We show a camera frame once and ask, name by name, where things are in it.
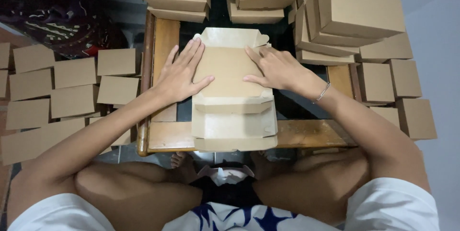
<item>hand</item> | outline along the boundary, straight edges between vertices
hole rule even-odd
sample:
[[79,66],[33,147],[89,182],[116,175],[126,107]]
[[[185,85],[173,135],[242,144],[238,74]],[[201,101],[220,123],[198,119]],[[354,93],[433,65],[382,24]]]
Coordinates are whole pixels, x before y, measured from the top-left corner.
[[209,75],[198,83],[192,83],[195,69],[201,60],[204,48],[201,39],[190,40],[175,60],[174,57],[179,46],[176,45],[172,48],[161,70],[158,82],[153,87],[168,105],[197,94],[214,80],[214,77]]
[[248,56],[259,66],[264,77],[247,75],[243,81],[258,83],[263,87],[285,89],[315,100],[327,83],[311,70],[304,68],[289,52],[280,52],[272,47],[261,47],[259,54],[248,46]]

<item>left hand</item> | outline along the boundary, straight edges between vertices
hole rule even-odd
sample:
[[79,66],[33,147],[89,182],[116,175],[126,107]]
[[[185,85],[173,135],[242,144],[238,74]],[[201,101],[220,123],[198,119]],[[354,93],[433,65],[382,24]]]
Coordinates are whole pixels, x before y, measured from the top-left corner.
[[162,99],[165,99],[168,105],[197,94],[214,80],[214,76],[209,75],[197,83],[192,82],[204,48],[201,39],[190,40],[175,60],[174,57],[179,46],[176,45],[172,48],[161,70],[158,82],[152,88],[161,94]]

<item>white wall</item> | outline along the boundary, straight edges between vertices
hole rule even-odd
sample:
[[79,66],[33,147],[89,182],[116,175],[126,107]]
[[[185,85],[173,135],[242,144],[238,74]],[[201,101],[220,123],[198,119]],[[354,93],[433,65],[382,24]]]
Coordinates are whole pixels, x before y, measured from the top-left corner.
[[460,0],[403,0],[423,98],[438,139],[418,141],[442,231],[460,228]]

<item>right hand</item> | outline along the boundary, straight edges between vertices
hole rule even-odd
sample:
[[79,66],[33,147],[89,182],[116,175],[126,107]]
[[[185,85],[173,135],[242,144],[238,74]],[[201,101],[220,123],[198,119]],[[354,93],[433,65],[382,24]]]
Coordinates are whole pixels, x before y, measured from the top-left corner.
[[264,76],[247,75],[243,81],[263,87],[289,90],[310,100],[317,99],[327,83],[311,70],[303,67],[290,52],[280,52],[272,47],[261,47],[259,53],[245,47],[248,56],[259,66]]

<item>person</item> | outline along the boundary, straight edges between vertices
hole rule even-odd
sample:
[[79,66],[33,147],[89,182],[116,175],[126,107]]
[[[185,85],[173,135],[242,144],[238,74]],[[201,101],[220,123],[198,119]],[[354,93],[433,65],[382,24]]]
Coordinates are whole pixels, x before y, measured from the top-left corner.
[[439,230],[436,203],[414,142],[383,117],[333,86],[327,88],[289,52],[273,48],[262,47],[257,54],[246,47],[264,76],[248,75],[242,81],[316,101],[359,148],[294,165],[272,163],[253,152],[256,178],[221,186],[203,185],[184,153],[173,156],[174,169],[93,163],[138,121],[214,80],[207,76],[192,82],[204,49],[199,39],[191,40],[174,59],[175,46],[158,84],[23,169],[11,182],[9,230],[333,231],[342,222],[347,231]]

